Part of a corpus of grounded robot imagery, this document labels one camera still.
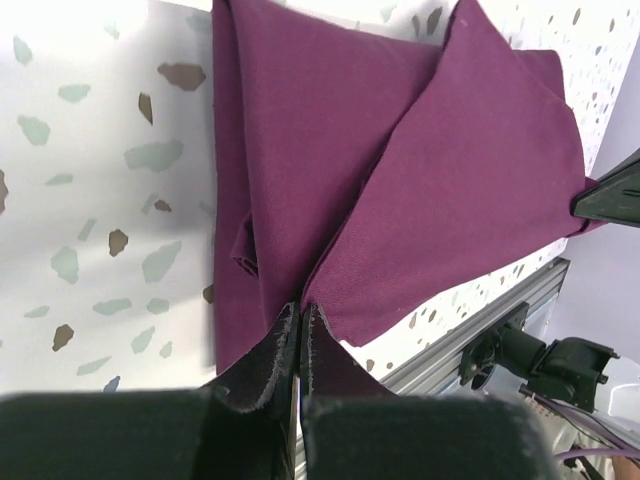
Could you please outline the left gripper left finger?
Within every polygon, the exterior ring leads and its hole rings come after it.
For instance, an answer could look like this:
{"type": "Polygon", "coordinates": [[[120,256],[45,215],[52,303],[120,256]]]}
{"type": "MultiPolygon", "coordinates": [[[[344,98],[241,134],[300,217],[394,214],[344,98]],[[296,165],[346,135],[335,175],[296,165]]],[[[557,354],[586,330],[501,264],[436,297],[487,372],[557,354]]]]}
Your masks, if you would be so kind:
{"type": "Polygon", "coordinates": [[[1,400],[4,479],[292,479],[300,310],[195,389],[1,400]]]}

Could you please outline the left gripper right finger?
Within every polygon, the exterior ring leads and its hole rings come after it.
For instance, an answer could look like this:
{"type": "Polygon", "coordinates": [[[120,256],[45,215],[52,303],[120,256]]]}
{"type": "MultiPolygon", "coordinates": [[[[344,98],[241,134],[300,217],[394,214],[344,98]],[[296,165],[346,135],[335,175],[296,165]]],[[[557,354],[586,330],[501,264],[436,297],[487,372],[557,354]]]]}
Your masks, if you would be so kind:
{"type": "Polygon", "coordinates": [[[522,404],[399,396],[333,338],[316,304],[303,317],[301,426],[309,479],[555,479],[542,428],[522,404]]]}

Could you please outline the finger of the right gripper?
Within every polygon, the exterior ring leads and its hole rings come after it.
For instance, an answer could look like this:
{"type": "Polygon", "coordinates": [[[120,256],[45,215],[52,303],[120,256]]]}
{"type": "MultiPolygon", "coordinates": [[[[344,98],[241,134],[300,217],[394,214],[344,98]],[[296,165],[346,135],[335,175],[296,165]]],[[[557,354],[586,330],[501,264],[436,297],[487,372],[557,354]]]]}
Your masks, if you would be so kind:
{"type": "Polygon", "coordinates": [[[572,201],[574,217],[620,225],[640,222],[639,151],[601,177],[572,201]]]}

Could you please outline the purple cloth mat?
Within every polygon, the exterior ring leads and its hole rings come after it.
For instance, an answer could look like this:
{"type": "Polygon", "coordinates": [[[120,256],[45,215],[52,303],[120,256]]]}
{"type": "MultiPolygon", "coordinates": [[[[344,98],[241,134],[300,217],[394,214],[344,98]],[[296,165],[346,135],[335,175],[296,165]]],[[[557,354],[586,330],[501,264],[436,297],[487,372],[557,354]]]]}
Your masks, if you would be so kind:
{"type": "Polygon", "coordinates": [[[215,362],[290,302],[363,346],[431,297],[593,223],[552,50],[515,50],[475,1],[442,45],[273,1],[213,5],[215,362]]]}

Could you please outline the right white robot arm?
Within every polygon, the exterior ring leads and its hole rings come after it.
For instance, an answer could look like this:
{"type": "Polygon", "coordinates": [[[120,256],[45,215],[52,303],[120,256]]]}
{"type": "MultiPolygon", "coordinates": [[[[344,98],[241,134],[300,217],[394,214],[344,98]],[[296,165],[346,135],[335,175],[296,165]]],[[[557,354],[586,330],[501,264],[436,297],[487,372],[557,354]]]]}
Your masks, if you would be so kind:
{"type": "MultiPolygon", "coordinates": [[[[639,226],[639,153],[574,197],[571,214],[596,221],[639,226]]],[[[522,302],[480,333],[462,351],[460,383],[482,385],[497,365],[526,381],[528,391],[584,412],[639,421],[639,365],[614,349],[570,337],[550,344],[524,332],[529,305],[522,302]]]]}

